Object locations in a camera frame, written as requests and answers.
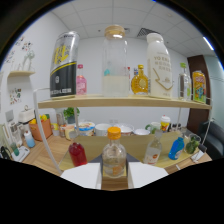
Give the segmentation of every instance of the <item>bowl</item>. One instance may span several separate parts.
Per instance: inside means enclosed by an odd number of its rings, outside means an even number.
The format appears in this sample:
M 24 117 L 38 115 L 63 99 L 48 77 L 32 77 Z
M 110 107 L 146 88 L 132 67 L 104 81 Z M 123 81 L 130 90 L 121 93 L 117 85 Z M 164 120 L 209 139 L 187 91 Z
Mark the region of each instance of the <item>bowl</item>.
M 118 123 L 118 124 L 115 124 L 114 127 L 118 127 L 121 129 L 122 136 L 131 135 L 131 133 L 134 131 L 134 126 L 131 124 Z

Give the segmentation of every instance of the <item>condiment bottle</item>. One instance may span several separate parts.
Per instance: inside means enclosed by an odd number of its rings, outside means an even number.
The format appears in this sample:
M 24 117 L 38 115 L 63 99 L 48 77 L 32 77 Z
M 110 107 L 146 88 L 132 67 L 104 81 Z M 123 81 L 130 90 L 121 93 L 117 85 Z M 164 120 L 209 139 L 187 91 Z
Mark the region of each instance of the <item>condiment bottle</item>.
M 162 130 L 155 131 L 154 140 L 151 141 L 146 149 L 144 163 L 154 166 L 159 159 L 160 153 L 162 151 L 162 144 L 160 138 L 163 134 Z
M 109 144 L 103 148 L 103 169 L 107 176 L 118 178 L 124 174 L 126 165 L 126 149 L 120 144 L 121 129 L 110 127 L 107 129 Z
M 148 77 L 144 75 L 143 68 L 143 65 L 138 65 L 138 74 L 131 80 L 131 89 L 134 94 L 148 94 Z

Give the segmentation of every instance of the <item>white bottle cap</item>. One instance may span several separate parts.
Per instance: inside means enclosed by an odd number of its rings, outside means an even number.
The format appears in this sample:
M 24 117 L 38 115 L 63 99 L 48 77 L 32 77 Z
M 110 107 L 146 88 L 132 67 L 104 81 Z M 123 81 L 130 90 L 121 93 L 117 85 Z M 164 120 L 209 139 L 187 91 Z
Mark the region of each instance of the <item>white bottle cap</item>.
M 160 34 L 158 34 L 158 33 L 149 33 L 147 35 L 147 42 L 149 43 L 149 42 L 151 42 L 153 40 L 163 41 L 163 37 Z
M 163 115 L 163 116 L 161 117 L 161 121 L 170 123 L 170 118 L 167 117 L 167 116 L 165 116 L 165 115 Z

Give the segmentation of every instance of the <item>ceiling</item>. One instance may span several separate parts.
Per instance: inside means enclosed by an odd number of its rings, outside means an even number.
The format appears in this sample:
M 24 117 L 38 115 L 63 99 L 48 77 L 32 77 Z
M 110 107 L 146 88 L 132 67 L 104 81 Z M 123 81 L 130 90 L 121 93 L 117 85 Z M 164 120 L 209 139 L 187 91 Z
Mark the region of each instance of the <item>ceiling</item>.
M 75 0 L 51 11 L 81 39 L 102 37 L 107 26 L 129 28 L 126 37 L 137 37 L 141 28 L 156 31 L 167 48 L 186 57 L 212 55 L 202 34 L 180 14 L 151 0 Z

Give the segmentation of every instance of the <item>orange bottle cap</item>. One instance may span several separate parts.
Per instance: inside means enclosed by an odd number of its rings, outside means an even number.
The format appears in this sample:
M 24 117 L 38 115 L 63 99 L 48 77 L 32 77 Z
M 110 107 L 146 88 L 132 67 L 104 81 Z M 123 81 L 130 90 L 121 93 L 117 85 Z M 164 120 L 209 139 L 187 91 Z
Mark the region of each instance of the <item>orange bottle cap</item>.
M 111 140 L 117 140 L 121 137 L 121 129 L 118 127 L 110 127 L 107 132 L 107 137 Z

